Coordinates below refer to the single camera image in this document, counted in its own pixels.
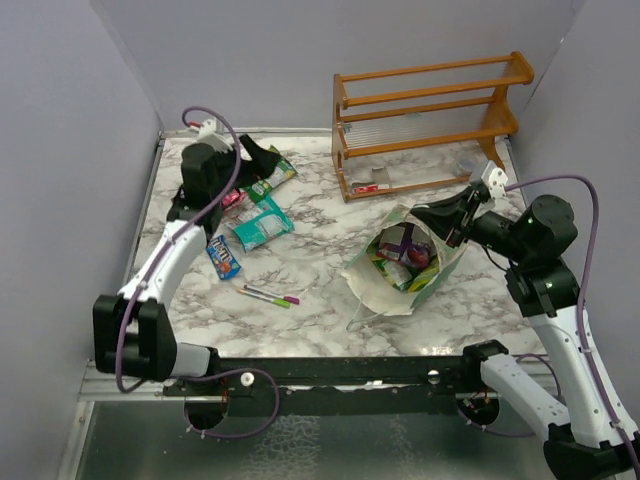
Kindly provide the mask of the pink capped marker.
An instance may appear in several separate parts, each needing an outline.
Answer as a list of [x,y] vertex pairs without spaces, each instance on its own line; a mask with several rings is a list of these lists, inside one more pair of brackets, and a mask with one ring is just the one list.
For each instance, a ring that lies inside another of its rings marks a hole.
[[288,296],[288,295],[280,295],[280,294],[276,294],[276,293],[272,293],[272,292],[268,292],[264,289],[255,287],[255,286],[251,286],[248,284],[244,285],[244,289],[256,294],[261,294],[270,298],[274,298],[274,299],[280,299],[280,300],[284,300],[288,303],[294,304],[294,305],[299,305],[300,304],[300,299],[297,297],[293,297],[293,296]]

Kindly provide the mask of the wooden two-tier rack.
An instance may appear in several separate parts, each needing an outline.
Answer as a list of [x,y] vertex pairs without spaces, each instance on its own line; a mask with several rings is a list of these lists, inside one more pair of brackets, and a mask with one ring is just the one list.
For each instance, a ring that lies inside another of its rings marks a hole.
[[353,159],[475,142],[504,165],[496,149],[519,124],[508,90],[529,85],[534,69],[519,51],[507,55],[333,77],[334,170],[344,201],[389,195],[394,188],[353,194],[346,165]]

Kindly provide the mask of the green capped marker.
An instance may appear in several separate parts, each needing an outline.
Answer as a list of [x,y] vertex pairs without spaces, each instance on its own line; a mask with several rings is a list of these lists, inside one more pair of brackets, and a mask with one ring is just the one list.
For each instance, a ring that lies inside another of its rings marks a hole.
[[239,294],[241,294],[241,295],[248,296],[248,297],[255,298],[255,299],[259,299],[261,301],[265,301],[267,303],[274,304],[274,305],[277,305],[277,306],[282,307],[282,308],[289,309],[290,306],[291,306],[291,304],[288,301],[284,300],[284,299],[269,297],[267,295],[264,295],[264,294],[261,294],[261,293],[257,293],[257,292],[253,292],[253,291],[249,291],[249,290],[246,290],[246,289],[237,289],[237,292]]

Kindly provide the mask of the red white small box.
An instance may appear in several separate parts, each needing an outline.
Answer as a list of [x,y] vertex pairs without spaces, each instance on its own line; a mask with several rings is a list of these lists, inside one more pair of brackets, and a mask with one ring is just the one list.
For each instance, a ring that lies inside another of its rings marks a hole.
[[353,187],[353,194],[364,194],[364,193],[372,193],[379,192],[382,190],[388,190],[390,188],[389,184],[377,184],[377,183],[366,183],[366,184],[357,184]]

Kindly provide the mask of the small clear jar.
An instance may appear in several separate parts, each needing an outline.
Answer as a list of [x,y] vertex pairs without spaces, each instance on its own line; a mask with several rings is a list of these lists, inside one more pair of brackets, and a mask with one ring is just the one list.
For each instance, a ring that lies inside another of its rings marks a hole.
[[478,162],[475,157],[460,157],[456,160],[452,173],[455,177],[466,177],[473,173],[477,165]]

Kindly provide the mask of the blue M&M's packet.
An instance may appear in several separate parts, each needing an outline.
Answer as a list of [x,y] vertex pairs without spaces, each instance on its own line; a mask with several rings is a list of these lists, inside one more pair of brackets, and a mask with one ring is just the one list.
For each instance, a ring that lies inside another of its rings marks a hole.
[[241,270],[241,265],[231,252],[223,235],[212,238],[206,252],[220,280],[231,280]]

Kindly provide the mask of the purple chocolate bar wrapper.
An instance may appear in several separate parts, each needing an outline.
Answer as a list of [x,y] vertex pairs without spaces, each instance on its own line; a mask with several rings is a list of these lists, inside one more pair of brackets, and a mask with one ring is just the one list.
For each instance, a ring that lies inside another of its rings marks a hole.
[[377,253],[405,266],[424,269],[431,264],[435,247],[426,232],[413,223],[403,222],[381,233]]

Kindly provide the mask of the yellow green snack packet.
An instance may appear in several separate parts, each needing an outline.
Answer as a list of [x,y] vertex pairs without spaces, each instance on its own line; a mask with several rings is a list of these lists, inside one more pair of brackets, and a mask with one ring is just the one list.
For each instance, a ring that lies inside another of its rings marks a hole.
[[440,272],[436,256],[430,259],[425,268],[414,268],[379,256],[376,251],[367,253],[383,279],[400,292],[418,292],[425,288]]

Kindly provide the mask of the green candy packet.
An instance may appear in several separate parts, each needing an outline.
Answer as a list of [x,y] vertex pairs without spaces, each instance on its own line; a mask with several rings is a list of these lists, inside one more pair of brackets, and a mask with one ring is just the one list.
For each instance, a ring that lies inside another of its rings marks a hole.
[[278,156],[278,162],[276,163],[273,173],[266,179],[259,179],[249,187],[242,188],[248,198],[254,203],[264,200],[277,187],[298,175],[295,167],[274,145],[271,145],[268,151]]

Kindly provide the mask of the green paper gift bag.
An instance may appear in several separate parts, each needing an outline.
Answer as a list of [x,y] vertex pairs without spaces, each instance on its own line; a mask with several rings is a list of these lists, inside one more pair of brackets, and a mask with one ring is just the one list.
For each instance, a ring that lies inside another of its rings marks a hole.
[[450,276],[464,252],[447,246],[409,207],[398,204],[342,276],[373,315],[410,315]]

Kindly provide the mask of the teal tissue snack pack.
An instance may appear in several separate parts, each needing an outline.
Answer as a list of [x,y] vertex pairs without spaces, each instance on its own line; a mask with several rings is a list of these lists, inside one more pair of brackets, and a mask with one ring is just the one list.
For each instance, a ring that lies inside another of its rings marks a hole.
[[225,225],[235,234],[245,253],[294,230],[292,220],[271,196],[258,203],[247,200],[225,216]]

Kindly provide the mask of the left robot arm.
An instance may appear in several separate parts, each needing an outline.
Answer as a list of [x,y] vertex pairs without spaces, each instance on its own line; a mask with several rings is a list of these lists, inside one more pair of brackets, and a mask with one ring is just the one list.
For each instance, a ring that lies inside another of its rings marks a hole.
[[182,183],[158,244],[117,294],[101,295],[93,305],[94,360],[100,372],[142,381],[186,377],[202,395],[218,388],[216,349],[177,342],[168,309],[218,229],[224,197],[268,178],[280,160],[275,149],[260,147],[248,135],[233,146],[206,140],[183,150]]

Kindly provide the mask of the red small snack packet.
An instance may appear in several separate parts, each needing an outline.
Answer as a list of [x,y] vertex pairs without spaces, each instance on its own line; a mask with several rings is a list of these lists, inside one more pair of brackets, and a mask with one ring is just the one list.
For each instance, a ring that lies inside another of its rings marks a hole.
[[247,192],[243,189],[234,189],[228,193],[222,200],[221,204],[224,211],[230,210],[242,204],[248,197]]

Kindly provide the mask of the grey metal bracket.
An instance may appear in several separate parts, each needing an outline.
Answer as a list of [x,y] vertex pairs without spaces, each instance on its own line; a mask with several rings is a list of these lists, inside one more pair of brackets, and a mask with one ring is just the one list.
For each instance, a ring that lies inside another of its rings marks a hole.
[[385,167],[372,168],[372,181],[379,189],[388,189],[391,187],[389,173]]

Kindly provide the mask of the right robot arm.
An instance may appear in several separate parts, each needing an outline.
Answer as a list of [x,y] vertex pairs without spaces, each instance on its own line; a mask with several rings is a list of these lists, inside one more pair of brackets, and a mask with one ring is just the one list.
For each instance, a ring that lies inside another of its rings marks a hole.
[[548,354],[563,398],[550,395],[496,341],[465,348],[461,383],[472,391],[487,386],[504,398],[542,442],[556,478],[605,479],[637,471],[638,426],[592,339],[587,282],[576,279],[562,258],[577,237],[571,205],[541,195],[512,221],[492,211],[479,214],[489,198],[488,187],[475,182],[411,213],[449,246],[474,242],[509,261],[507,289]]

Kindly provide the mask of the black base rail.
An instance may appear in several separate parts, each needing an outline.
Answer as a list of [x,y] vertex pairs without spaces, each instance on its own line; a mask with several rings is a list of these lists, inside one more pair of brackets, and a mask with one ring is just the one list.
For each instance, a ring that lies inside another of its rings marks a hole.
[[221,358],[220,380],[177,380],[163,389],[189,406],[235,417],[453,415],[457,400],[486,391],[467,355]]

